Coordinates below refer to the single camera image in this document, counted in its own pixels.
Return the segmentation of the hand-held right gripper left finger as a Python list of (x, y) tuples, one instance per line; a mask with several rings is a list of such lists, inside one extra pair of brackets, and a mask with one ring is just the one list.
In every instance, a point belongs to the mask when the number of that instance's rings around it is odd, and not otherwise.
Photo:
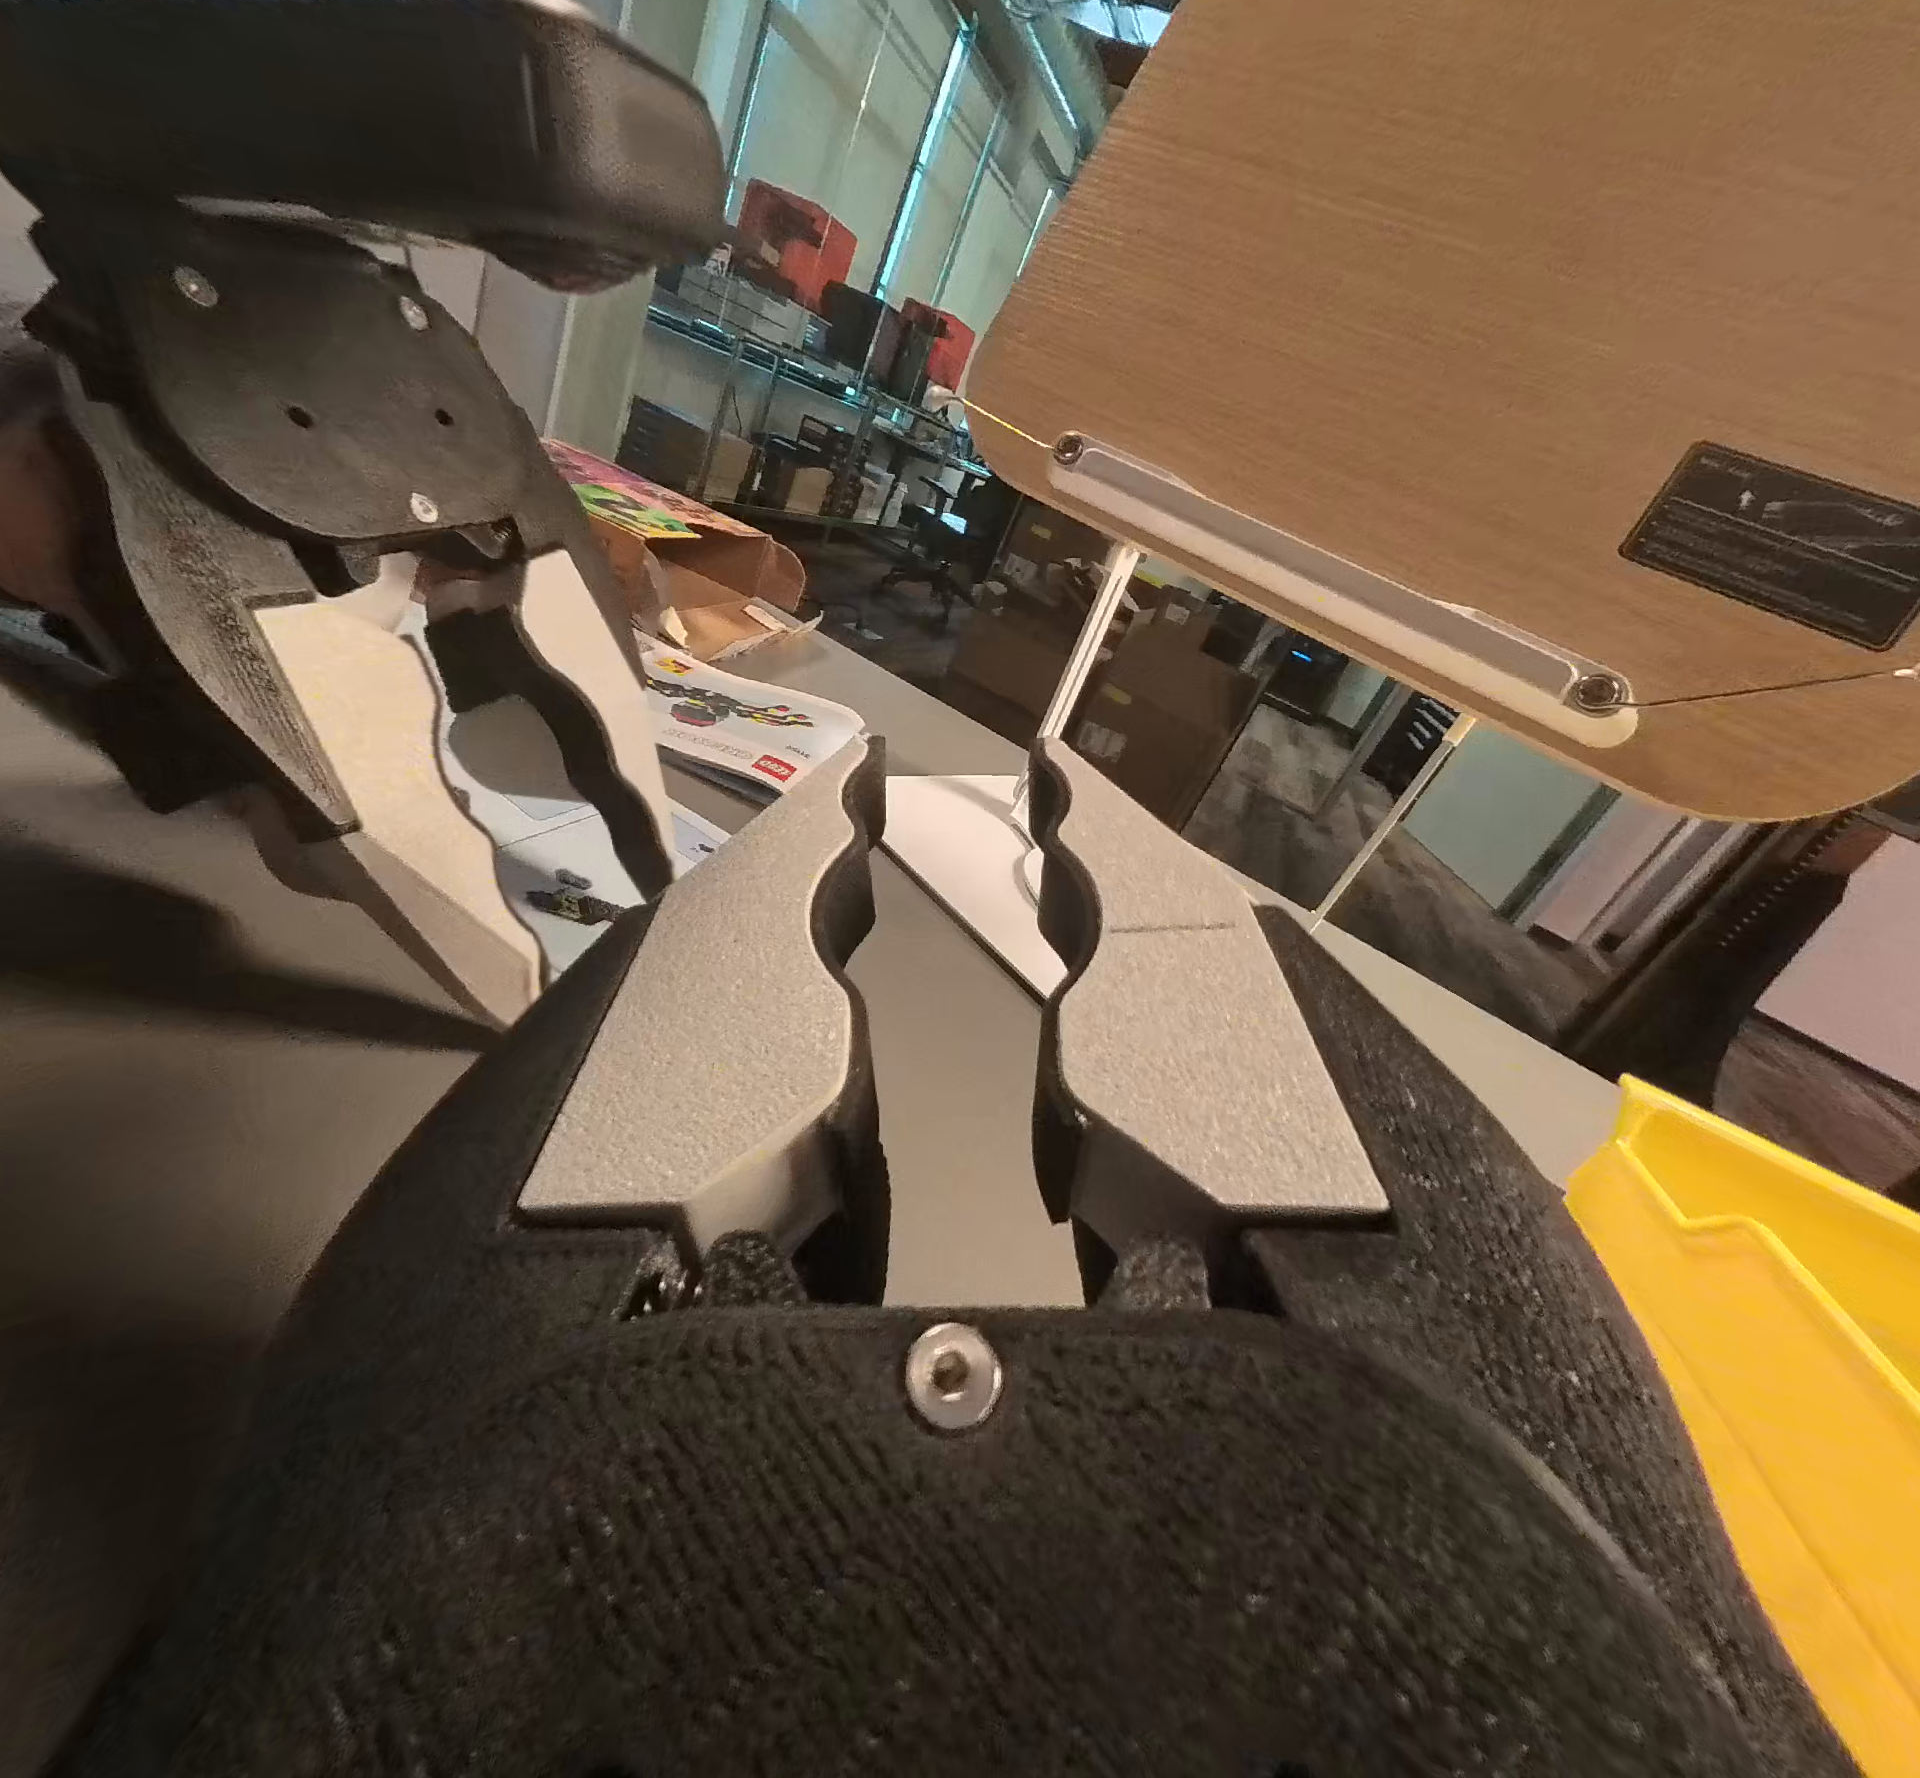
[(870, 1015), (883, 743), (854, 737), (651, 905), (515, 1197), (535, 1225), (734, 1232), (794, 1255), (827, 1303), (888, 1285), (890, 1182)]

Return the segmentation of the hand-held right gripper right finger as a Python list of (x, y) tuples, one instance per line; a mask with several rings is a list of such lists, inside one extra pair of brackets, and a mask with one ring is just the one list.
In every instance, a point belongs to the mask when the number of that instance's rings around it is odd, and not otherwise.
[(1032, 1165), (1087, 1303), (1171, 1245), (1198, 1297), (1272, 1229), (1387, 1229), (1364, 1140), (1264, 908), (1056, 737), (1029, 759), (1043, 1007)]

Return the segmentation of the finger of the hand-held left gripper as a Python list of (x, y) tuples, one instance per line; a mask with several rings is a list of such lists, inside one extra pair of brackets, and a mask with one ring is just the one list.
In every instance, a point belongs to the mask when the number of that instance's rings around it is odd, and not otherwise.
[(303, 848), (306, 879), (365, 908), (484, 1022), (512, 1025), (542, 989), (542, 951), (502, 898), (491, 835), (444, 777), (444, 698), (412, 619), (412, 574), (257, 613), (351, 807), (342, 835)]
[(425, 561), (425, 649), (449, 715), (497, 698), (534, 709), (640, 899), (658, 899), (675, 867), (638, 649), (572, 556)]

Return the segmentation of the yellow plastic bin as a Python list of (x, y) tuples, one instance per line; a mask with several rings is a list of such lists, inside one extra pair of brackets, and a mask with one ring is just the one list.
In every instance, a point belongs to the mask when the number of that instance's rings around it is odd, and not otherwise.
[(1918, 1775), (1918, 1215), (1638, 1077), (1564, 1209), (1861, 1775)]

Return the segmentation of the orange cardboard lego box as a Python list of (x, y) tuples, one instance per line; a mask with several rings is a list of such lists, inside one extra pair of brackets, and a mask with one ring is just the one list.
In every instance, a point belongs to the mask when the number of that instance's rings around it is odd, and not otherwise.
[(613, 461), (542, 440), (579, 498), (634, 628), (699, 663), (727, 663), (821, 624), (802, 557), (765, 529)]

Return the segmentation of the closed instruction booklet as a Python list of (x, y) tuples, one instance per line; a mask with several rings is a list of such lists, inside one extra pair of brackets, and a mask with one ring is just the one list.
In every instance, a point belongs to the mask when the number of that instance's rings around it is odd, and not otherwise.
[(666, 760), (749, 805), (769, 805), (843, 746), (866, 739), (856, 711), (811, 694), (780, 694), (638, 638), (643, 702)]

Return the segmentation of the orange storage crate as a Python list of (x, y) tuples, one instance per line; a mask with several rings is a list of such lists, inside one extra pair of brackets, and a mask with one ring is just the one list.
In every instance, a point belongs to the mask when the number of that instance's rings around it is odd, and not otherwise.
[(821, 314), (828, 287), (852, 277), (856, 234), (828, 207), (751, 180), (734, 219), (734, 273)]
[(958, 390), (974, 355), (974, 326), (923, 300), (903, 300), (899, 316), (923, 385)]

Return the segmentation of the wooden desk lamp white base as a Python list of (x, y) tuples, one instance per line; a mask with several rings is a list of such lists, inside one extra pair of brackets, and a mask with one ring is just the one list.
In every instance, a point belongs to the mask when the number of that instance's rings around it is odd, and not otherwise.
[(1918, 777), (1918, 0), (1183, 0), (974, 344), (1014, 490), (1650, 805)]

